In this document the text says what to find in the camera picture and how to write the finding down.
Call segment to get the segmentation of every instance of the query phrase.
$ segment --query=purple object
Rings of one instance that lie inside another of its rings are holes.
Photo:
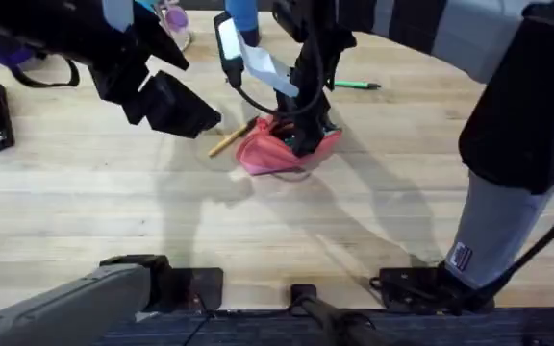
[[[179,6],[168,7],[165,14],[165,22],[168,24],[170,30],[177,33],[187,28],[189,25],[188,15],[185,13],[185,10]]]

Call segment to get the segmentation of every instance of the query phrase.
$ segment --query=water bottle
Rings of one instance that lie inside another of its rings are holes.
[[[164,19],[179,49],[186,50],[191,44],[191,31],[188,14],[179,6],[179,0],[165,0]]]

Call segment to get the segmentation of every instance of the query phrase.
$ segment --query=black mount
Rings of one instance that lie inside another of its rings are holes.
[[[381,346],[392,343],[387,334],[380,334],[363,313],[352,309],[337,309],[317,298],[312,284],[293,284],[290,287],[290,313],[310,316],[324,331],[326,344],[331,346]],[[399,345],[409,345],[402,341]]]
[[[206,312],[221,307],[221,268],[172,268],[164,255],[129,255],[100,262],[100,266],[113,264],[138,264],[150,269],[151,295],[145,312]]]

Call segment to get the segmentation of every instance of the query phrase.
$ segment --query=black strap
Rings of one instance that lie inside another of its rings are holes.
[[[46,84],[46,83],[38,82],[36,80],[29,78],[29,76],[27,76],[18,66],[11,67],[10,71],[12,75],[16,78],[16,80],[26,87],[34,87],[34,88],[77,87],[81,82],[81,76],[78,72],[78,67],[76,67],[76,64],[74,64],[74,62],[71,61],[70,59],[65,59],[65,61],[67,62],[67,65],[69,66],[69,69],[71,72],[69,82],[67,83]]]

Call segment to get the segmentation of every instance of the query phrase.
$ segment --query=gray robot arm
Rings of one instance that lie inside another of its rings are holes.
[[[0,346],[89,345],[114,323],[147,308],[151,270],[138,264],[103,266],[0,310]]]

